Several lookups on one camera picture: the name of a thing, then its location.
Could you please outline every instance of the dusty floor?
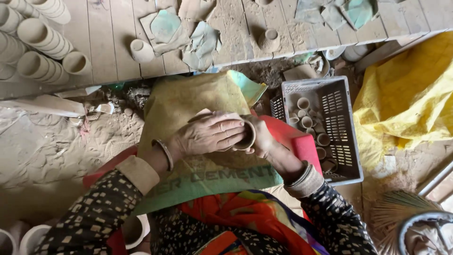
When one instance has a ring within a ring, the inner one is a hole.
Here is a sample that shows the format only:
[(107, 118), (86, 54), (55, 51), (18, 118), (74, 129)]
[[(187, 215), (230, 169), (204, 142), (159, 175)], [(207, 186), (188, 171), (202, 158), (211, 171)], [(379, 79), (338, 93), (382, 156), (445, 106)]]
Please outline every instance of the dusty floor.
[[(227, 69), (243, 72), (250, 79), (270, 86), (259, 106), (263, 114), (270, 114), (268, 100), (280, 93), (274, 88), (284, 81), (282, 72), (293, 68), (295, 63), (294, 59), (277, 59)], [(351, 66), (337, 70), (335, 74), (348, 77), (354, 101), (362, 77), (354, 75)], [(144, 124), (142, 109), (150, 93), (147, 85), (152, 82), (137, 82), (134, 89), (103, 87), (101, 97), (112, 101), (117, 110), (90, 122), (90, 132), (84, 136), (66, 118), (0, 108), (0, 158), (3, 164), (0, 169), (0, 228), (19, 218), (39, 223), (42, 219), (62, 214), (73, 200), (83, 194), (82, 176), (137, 143)], [(134, 109), (134, 114), (126, 116), (124, 108)], [(410, 179), (422, 181), (430, 171), (453, 157), (453, 141), (422, 144), (415, 150), (394, 151), (389, 155), (395, 156), (398, 170), (408, 171)], [(337, 188), (365, 219), (368, 201), (375, 197), (376, 190), (382, 189), (380, 183), (372, 178), (376, 172), (382, 172), (382, 169), (366, 173), (363, 183)]]

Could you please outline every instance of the red plastic stool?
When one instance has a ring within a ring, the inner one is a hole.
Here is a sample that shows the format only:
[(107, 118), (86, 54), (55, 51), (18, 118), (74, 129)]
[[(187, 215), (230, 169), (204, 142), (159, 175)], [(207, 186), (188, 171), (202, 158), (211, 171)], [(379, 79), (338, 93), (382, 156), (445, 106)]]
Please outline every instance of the red plastic stool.
[[(295, 129), (285, 122), (271, 116), (263, 115), (258, 118), (266, 122), (269, 132), (275, 140), (287, 147), (298, 159), (307, 160), (312, 163), (315, 169), (322, 174), (318, 154), (316, 153), (316, 146), (314, 144), (313, 137), (310, 134)], [(97, 179), (99, 179), (106, 172), (115, 169), (116, 165), (127, 159), (130, 155), (137, 155), (137, 150), (138, 147), (136, 145), (123, 150), (105, 165), (101, 166), (93, 174), (85, 175), (82, 180), (83, 185), (86, 188), (89, 188), (97, 181)], [(107, 245), (112, 248), (112, 255), (127, 255), (121, 228), (114, 232), (107, 240)]]

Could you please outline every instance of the yellow tarp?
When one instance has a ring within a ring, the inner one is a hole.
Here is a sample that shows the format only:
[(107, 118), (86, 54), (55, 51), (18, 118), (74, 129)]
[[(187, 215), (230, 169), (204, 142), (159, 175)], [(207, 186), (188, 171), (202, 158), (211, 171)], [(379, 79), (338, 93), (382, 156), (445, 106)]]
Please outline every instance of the yellow tarp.
[(453, 134), (453, 32), (368, 67), (353, 107), (363, 168), (389, 148), (414, 148)]

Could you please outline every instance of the gray plastic crate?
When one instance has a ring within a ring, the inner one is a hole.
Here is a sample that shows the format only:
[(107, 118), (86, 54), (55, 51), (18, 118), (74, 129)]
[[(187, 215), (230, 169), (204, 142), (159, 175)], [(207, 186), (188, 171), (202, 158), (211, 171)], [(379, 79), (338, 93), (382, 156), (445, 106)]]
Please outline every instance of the gray plastic crate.
[(334, 173), (324, 173), (326, 181), (332, 186), (363, 181), (347, 77), (287, 81), (281, 89), (282, 95), (270, 101), (273, 117), (289, 123), (289, 110), (297, 108), (301, 97), (308, 98), (310, 107), (322, 114), (322, 124), (331, 139), (329, 147), (338, 161)]

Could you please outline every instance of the clay-covered bangle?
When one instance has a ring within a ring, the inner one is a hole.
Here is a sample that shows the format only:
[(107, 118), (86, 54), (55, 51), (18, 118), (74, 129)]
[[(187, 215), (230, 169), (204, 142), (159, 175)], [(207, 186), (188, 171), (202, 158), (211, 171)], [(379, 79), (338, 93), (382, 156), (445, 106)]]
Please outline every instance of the clay-covered bangle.
[(162, 149), (164, 150), (165, 152), (165, 155), (167, 156), (167, 161), (168, 161), (168, 164), (169, 164), (169, 167), (167, 169), (167, 171), (169, 172), (172, 172), (173, 171), (173, 158), (171, 157), (171, 154), (170, 154), (170, 151), (168, 150), (167, 146), (164, 144), (164, 142), (162, 142), (161, 140), (158, 140), (158, 139), (154, 139), (152, 142), (151, 142), (151, 145), (154, 146), (156, 144), (159, 144)]

